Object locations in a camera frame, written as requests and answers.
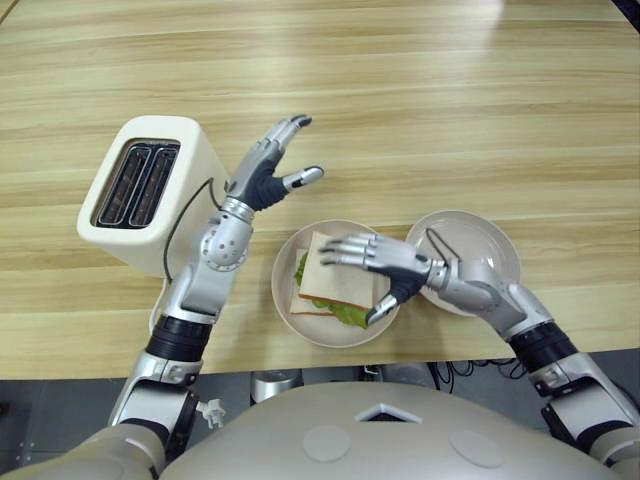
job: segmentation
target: robot forearm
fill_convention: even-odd
[[[112,412],[110,423],[134,423],[162,439],[169,460],[188,440],[198,398],[189,390],[202,354],[247,258],[254,212],[321,178],[319,167],[273,177],[287,144],[311,118],[277,123],[245,156],[232,176],[220,211],[209,220],[188,264],[172,282],[146,348],[140,353]]]
[[[614,468],[637,468],[638,411],[528,289],[483,262],[456,259],[434,265],[426,285],[509,343],[538,393],[551,397],[542,415],[556,438]]]
[[[390,278],[391,290],[369,312],[369,323],[426,285],[486,320],[509,343],[539,394],[551,397],[543,416],[555,436],[602,462],[622,465],[634,455],[630,438],[639,436],[638,412],[522,285],[484,262],[427,258],[412,245],[379,235],[348,236],[321,252],[325,264],[353,265]]]

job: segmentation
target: white plate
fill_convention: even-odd
[[[341,237],[350,233],[376,233],[365,225],[349,220],[325,220],[312,223],[294,233],[280,249],[271,273],[271,294],[278,313],[294,332],[323,347],[355,347],[373,340],[391,325],[398,309],[366,329],[345,325],[335,317],[292,315],[289,313],[293,282],[295,281],[293,274],[298,268],[296,251],[299,248],[309,248],[311,235],[314,231],[332,237]],[[389,279],[376,275],[374,299],[382,298],[388,291]]]
[[[495,268],[499,273],[511,280],[520,281],[520,257],[516,252],[509,237],[500,228],[472,213],[457,210],[435,212],[421,218],[409,234],[407,242],[415,245],[423,254],[440,258],[440,255],[427,239],[425,230],[433,228],[453,248],[462,260],[481,259]],[[440,245],[440,250],[449,255],[446,247]],[[472,317],[450,303],[440,300],[438,294],[428,288],[423,288],[420,293],[429,301],[449,312]]]

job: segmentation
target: white bread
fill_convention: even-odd
[[[372,273],[353,267],[325,266],[320,263],[322,255],[318,249],[331,239],[329,235],[313,232],[299,296],[369,310],[373,306]]]
[[[307,253],[306,250],[299,249],[296,251],[296,270],[300,265],[300,260],[304,254]],[[326,308],[318,308],[311,300],[306,298],[302,298],[299,296],[300,287],[298,287],[298,282],[293,281],[293,296],[291,297],[291,307],[289,307],[289,312],[297,315],[318,315],[322,317],[333,317],[333,314],[327,310]]]

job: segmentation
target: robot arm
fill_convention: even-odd
[[[348,236],[322,252],[327,265],[358,266],[390,278],[391,290],[368,313],[369,323],[425,285],[482,317],[509,343],[538,393],[550,397],[542,415],[552,435],[637,478],[640,414],[591,357],[578,352],[528,289],[482,261],[435,260],[378,235]]]
[[[310,123],[306,115],[278,122],[240,163],[222,208],[172,282],[147,347],[111,414],[111,425],[141,425],[156,432],[169,461],[184,451],[191,433],[198,399],[188,387],[197,379],[209,335],[247,258],[254,212],[324,175],[320,167],[309,167],[273,177],[289,142]]]
[[[198,406],[189,386],[197,379],[211,330],[247,257],[254,212],[324,175],[321,168],[309,167],[273,177],[287,145],[309,123],[306,115],[278,122],[241,162],[222,208],[171,284],[160,319],[111,413],[111,426],[63,457],[7,478],[157,478],[184,451]]]

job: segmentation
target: lettuce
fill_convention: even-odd
[[[308,255],[308,253],[305,253],[302,256],[302,258],[300,259],[300,265],[298,265],[298,269],[293,275],[298,286],[302,284],[302,275],[304,275],[304,267],[307,264]],[[345,325],[355,325],[360,328],[367,328],[367,312],[364,310],[352,307],[350,305],[345,305],[343,303],[331,303],[327,300],[311,300],[311,303],[313,303],[313,306],[316,308],[329,309],[329,311],[333,313],[336,318]]]

